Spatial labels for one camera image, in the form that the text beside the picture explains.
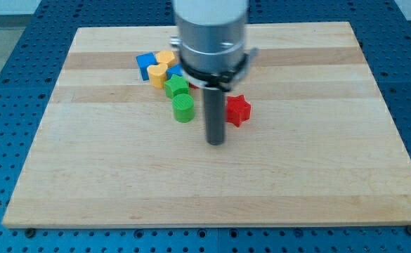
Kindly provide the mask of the blue block behind arm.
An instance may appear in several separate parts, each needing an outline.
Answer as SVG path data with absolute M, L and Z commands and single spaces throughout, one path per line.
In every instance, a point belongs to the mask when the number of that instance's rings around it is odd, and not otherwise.
M 171 79 L 174 75 L 179 77 L 183 76 L 181 64 L 178 63 L 170 68 L 167 69 L 167 79 Z

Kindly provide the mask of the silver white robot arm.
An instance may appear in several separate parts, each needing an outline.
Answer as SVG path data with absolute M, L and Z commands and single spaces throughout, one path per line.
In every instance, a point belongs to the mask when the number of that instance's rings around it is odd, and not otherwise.
M 174 0 L 183 76 L 201 89 L 232 91 L 258 53 L 246 52 L 248 0 Z

